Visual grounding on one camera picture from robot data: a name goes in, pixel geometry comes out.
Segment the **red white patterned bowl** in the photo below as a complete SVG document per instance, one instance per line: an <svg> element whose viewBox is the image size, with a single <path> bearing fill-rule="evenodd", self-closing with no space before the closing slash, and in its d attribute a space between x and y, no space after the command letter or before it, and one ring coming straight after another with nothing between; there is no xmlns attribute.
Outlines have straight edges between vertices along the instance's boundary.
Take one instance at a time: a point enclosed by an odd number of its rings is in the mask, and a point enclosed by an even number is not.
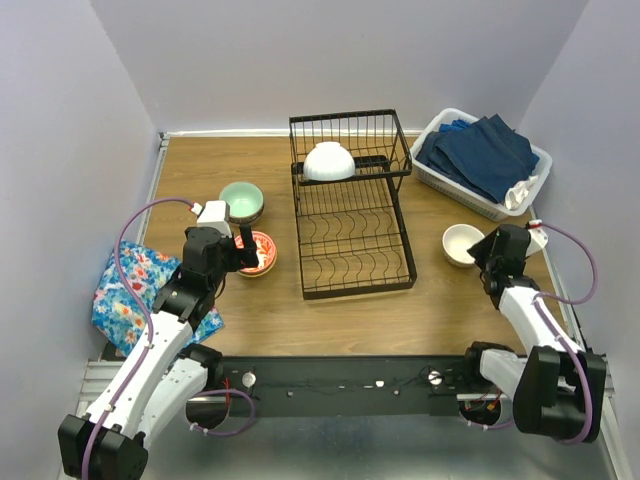
<svg viewBox="0 0 640 480"><path fill-rule="evenodd" d="M259 266L257 268L262 268L271 263L275 265L277 261L277 247L273 239L260 231L254 231L253 238L257 244L257 255L259 258Z"/></svg>

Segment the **beige floral bowl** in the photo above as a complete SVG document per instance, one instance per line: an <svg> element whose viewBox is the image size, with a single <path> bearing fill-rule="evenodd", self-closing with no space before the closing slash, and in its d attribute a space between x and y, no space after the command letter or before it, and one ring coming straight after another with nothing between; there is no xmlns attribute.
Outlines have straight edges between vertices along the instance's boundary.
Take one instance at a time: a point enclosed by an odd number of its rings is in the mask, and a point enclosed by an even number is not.
<svg viewBox="0 0 640 480"><path fill-rule="evenodd" d="M484 233L472 225L455 224L442 235L442 248L449 263L461 268L474 265L474 258L468 250L485 237Z"/></svg>

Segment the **mint green bowl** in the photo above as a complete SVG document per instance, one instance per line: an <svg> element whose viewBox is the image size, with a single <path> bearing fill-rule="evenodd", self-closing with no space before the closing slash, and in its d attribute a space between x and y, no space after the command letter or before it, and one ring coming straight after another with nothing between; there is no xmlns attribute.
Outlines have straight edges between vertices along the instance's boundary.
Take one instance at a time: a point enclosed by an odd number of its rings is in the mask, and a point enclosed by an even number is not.
<svg viewBox="0 0 640 480"><path fill-rule="evenodd" d="M233 182L225 186L219 194L219 199L229 204L264 204L262 190L249 182Z"/></svg>

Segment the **black wire dish rack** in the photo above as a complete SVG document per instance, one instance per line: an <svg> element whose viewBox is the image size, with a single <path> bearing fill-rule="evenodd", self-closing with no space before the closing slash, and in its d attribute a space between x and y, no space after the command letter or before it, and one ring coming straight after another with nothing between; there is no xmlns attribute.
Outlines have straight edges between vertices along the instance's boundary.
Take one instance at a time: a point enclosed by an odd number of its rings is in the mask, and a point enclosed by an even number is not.
<svg viewBox="0 0 640 480"><path fill-rule="evenodd" d="M412 161L396 111L292 117L289 140L304 299L412 288L417 270L399 200ZM307 155L327 141L353 156L352 177L305 177Z"/></svg>

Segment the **white ribbed bowl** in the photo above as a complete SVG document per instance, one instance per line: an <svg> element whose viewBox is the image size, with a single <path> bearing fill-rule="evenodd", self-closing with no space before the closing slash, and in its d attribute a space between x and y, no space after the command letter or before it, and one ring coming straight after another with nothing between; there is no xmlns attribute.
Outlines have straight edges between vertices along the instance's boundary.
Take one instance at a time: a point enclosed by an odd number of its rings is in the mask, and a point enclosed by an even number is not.
<svg viewBox="0 0 640 480"><path fill-rule="evenodd" d="M317 143L303 163L303 175L312 181L345 180L355 174L355 160L339 142Z"/></svg>

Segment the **yellow dotted teal bowl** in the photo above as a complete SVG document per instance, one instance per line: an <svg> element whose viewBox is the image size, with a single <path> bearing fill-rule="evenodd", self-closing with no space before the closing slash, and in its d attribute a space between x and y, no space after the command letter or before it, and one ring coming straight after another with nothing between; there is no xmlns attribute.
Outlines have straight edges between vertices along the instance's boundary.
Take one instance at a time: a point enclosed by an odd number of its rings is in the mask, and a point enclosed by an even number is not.
<svg viewBox="0 0 640 480"><path fill-rule="evenodd" d="M262 268L246 268L238 271L239 275L247 278L257 278L269 273L274 267L274 263L263 266Z"/></svg>

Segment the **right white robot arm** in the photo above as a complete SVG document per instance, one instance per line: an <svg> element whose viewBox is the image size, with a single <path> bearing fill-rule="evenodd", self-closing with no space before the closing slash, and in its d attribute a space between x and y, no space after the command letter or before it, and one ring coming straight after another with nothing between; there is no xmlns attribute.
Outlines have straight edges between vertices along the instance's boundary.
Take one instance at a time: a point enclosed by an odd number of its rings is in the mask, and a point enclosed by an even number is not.
<svg viewBox="0 0 640 480"><path fill-rule="evenodd" d="M500 225L469 248L485 293L514 328L527 355L474 342L465 353L460 379L474 392L493 384L510 400L511 417L522 433L566 445L592 443L600 433L605 361L569 337L545 304L550 293L524 273L532 252L545 247L549 228L540 220Z"/></svg>

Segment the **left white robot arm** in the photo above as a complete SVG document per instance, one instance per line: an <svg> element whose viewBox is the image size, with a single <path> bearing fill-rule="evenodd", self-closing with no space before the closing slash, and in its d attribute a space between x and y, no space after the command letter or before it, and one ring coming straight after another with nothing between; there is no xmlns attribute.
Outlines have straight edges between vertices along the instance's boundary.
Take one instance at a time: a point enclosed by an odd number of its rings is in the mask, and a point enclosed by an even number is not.
<svg viewBox="0 0 640 480"><path fill-rule="evenodd" d="M183 261L161 287L132 352L82 416L58 429L64 473L76 479L139 479L153 440L196 395L222 380L222 356L189 345L226 276L258 265L250 226L240 243L213 227L186 230Z"/></svg>

